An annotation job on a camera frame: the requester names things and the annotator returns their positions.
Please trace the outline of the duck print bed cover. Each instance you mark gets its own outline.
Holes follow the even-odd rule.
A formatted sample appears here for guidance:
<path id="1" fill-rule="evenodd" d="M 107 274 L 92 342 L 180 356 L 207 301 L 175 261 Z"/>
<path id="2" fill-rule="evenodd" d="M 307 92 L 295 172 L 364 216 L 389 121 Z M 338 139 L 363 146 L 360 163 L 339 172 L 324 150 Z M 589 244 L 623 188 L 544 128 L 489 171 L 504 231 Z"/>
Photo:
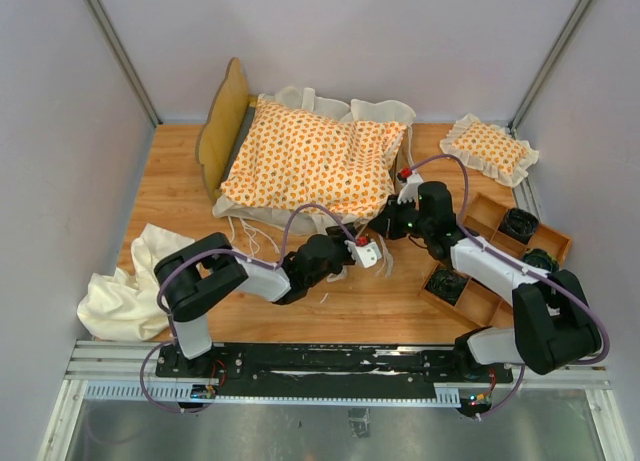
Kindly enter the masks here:
<path id="1" fill-rule="evenodd" d="M 414 115 L 373 115 L 373 104 L 341 104 L 341 115 L 288 107 L 262 97 L 221 184 L 218 216 L 242 209 L 285 233 L 325 234 L 378 215 L 393 193 L 390 170 Z M 377 244 L 367 240 L 359 264 L 375 265 Z"/>

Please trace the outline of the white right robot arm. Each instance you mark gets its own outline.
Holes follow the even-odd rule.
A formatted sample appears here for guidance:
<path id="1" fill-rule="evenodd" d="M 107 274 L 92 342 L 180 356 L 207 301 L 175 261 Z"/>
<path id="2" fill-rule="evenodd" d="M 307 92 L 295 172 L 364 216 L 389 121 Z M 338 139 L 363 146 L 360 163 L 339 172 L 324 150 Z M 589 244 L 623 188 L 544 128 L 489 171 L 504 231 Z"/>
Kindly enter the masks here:
<path id="1" fill-rule="evenodd" d="M 606 358 L 609 336 L 576 275 L 531 266 L 468 230 L 458 221 L 444 183 L 412 184 L 406 190 L 413 197 L 390 196 L 372 227 L 388 239 L 421 239 L 433 259 L 484 285 L 512 308 L 511 327 L 483 327 L 456 339 L 452 359 L 460 378 L 477 380 L 497 363 L 545 375 Z"/>

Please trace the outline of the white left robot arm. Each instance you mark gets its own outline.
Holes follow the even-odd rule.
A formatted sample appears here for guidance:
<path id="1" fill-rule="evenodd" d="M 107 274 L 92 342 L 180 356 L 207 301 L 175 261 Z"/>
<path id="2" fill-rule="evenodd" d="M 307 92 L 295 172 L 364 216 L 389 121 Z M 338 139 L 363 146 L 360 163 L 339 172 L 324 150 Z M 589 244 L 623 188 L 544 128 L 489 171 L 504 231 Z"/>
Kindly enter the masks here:
<path id="1" fill-rule="evenodd" d="M 233 292 L 287 305 L 331 274 L 360 261 L 363 238 L 330 229 L 311 236 L 280 265 L 251 258 L 214 233 L 161 259 L 154 267 L 159 301 L 179 346 L 179 364 L 190 375 L 207 374 L 214 364 L 207 314 Z"/>

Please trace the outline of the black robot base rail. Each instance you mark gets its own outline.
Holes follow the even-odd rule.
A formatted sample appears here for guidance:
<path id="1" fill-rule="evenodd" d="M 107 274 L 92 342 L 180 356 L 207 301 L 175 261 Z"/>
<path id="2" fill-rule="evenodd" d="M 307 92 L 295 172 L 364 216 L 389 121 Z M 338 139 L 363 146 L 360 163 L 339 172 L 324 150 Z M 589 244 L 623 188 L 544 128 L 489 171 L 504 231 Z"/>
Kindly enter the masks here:
<path id="1" fill-rule="evenodd" d="M 98 400 L 354 407 L 458 407 L 496 398 L 520 379 L 530 389 L 607 390 L 604 368 L 567 366 L 520 376 L 510 364 L 463 375 L 447 345 L 217 343 L 188 360 L 176 346 L 79 341 L 68 380 Z"/>

